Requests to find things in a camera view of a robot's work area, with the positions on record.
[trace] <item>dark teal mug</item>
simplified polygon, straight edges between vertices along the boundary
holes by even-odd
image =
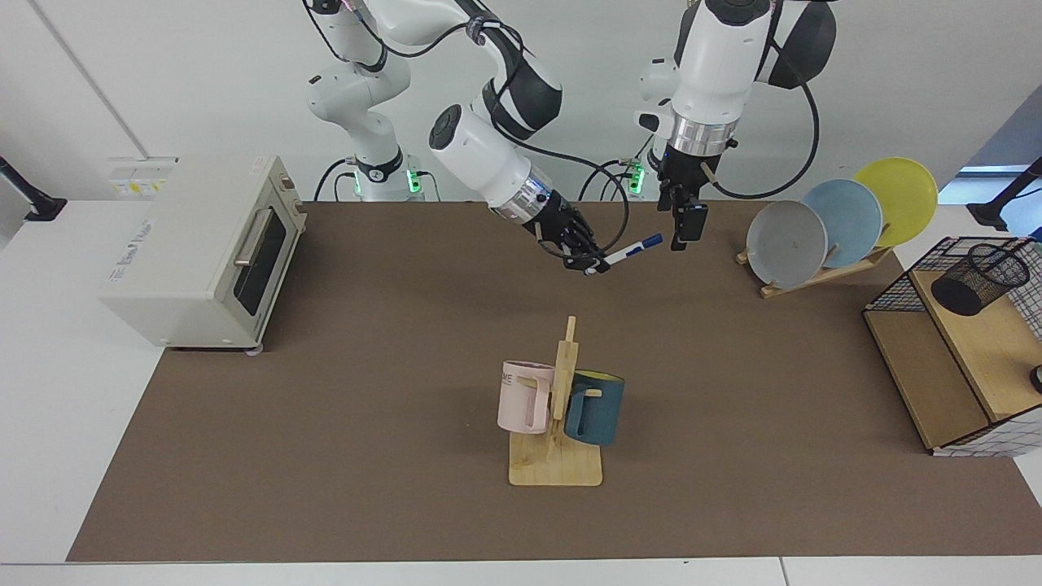
[[[626,382],[614,374],[576,370],[565,434],[582,443],[611,445],[619,424],[625,386]]]

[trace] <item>brown table mat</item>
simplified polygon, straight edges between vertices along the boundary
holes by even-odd
[[[634,206],[627,242],[672,220]],[[860,314],[885,266],[763,300],[760,204],[605,275],[481,203],[313,204],[257,358],[168,351],[76,562],[1042,554],[1006,459],[927,456]],[[584,207],[611,236],[619,205]],[[627,380],[599,488],[513,488],[500,363]]]

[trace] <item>wooden mug stand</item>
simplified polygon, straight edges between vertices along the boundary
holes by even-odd
[[[600,446],[578,442],[565,435],[565,413],[578,357],[575,316],[571,316],[565,339],[557,343],[557,360],[550,387],[549,429],[540,435],[511,434],[512,485],[600,486],[603,482]]]
[[[886,234],[889,227],[890,224],[884,226],[882,234]],[[836,254],[838,250],[839,250],[838,244],[833,246],[832,249],[828,250],[828,255],[825,257],[825,262],[828,262],[828,260],[833,258],[833,254]],[[864,259],[862,259],[858,263],[850,265],[849,267],[843,267],[841,269],[822,268],[821,270],[818,271],[818,274],[814,275],[814,278],[808,280],[807,283],[800,285],[799,287],[794,287],[792,289],[780,289],[778,287],[775,287],[774,283],[768,283],[765,287],[762,287],[760,289],[760,296],[763,297],[764,299],[770,299],[771,297],[777,297],[778,295],[785,295],[786,293],[792,293],[793,291],[799,291],[800,289],[807,289],[808,287],[814,287],[815,285],[821,285],[822,283],[828,283],[829,280],[835,280],[843,276],[855,274],[862,271],[866,271],[868,269],[875,268],[879,263],[883,262],[884,259],[887,258],[887,255],[893,252],[893,250],[894,248],[892,246],[876,247],[868,254],[868,257],[865,257]],[[749,249],[746,248],[745,250],[739,252],[738,257],[735,258],[735,261],[740,265],[748,265]]]

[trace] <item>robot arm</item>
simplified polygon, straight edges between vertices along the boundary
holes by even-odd
[[[756,80],[793,89],[824,68],[836,20],[822,2],[699,0],[685,13],[672,63],[645,70],[645,99],[673,91],[669,112],[640,112],[636,121],[667,141],[659,168],[659,209],[672,210],[672,248],[701,238],[709,209],[698,201],[720,157],[738,146],[735,129]],[[786,62],[779,67],[776,43]],[[799,70],[797,75],[789,65]]]
[[[467,25],[468,36],[496,63],[496,76],[471,101],[471,109],[486,122],[495,119],[511,136],[527,140],[561,113],[561,83],[535,55],[521,52],[517,41],[496,26],[499,17],[482,2],[379,0],[372,10],[389,39],[412,47],[427,46],[449,28]],[[515,79],[497,108],[496,93],[515,70]]]
[[[493,212],[541,244],[556,246],[565,267],[609,270],[582,215],[500,132],[523,141],[557,117],[562,89],[546,67],[522,51],[508,28],[477,0],[382,0],[373,11],[390,39],[408,46],[429,45],[451,27],[466,25],[468,36],[495,60],[497,73],[469,106],[452,105],[439,117],[430,132],[431,151]]]
[[[365,2],[354,4],[361,15],[372,18]],[[311,79],[307,103],[315,116],[350,135],[359,196],[367,201],[422,198],[394,126],[370,111],[408,89],[405,59],[390,54],[339,0],[313,0],[308,9],[342,63]]]

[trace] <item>oven door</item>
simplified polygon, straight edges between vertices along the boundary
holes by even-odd
[[[234,269],[223,299],[257,343],[299,236],[289,210],[269,181],[232,259]]]

